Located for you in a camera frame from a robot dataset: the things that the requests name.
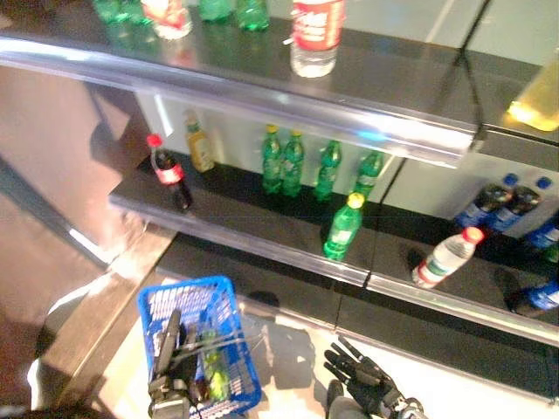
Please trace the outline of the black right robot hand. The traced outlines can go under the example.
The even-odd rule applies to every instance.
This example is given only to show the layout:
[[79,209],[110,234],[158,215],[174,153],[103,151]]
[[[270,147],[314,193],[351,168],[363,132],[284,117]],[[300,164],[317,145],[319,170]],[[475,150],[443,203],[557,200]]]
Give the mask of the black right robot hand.
[[339,336],[324,352],[324,367],[344,385],[366,414],[397,418],[404,400],[396,383],[370,357]]

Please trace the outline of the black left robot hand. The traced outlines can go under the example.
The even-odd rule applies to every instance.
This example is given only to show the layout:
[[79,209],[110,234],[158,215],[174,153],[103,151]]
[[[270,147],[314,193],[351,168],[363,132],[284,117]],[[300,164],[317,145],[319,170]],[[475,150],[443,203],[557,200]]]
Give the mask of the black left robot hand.
[[176,398],[192,402],[197,350],[201,348],[201,342],[198,340],[197,325],[184,326],[181,316],[181,311],[175,309],[163,334],[152,380],[148,385],[152,402],[170,402]]

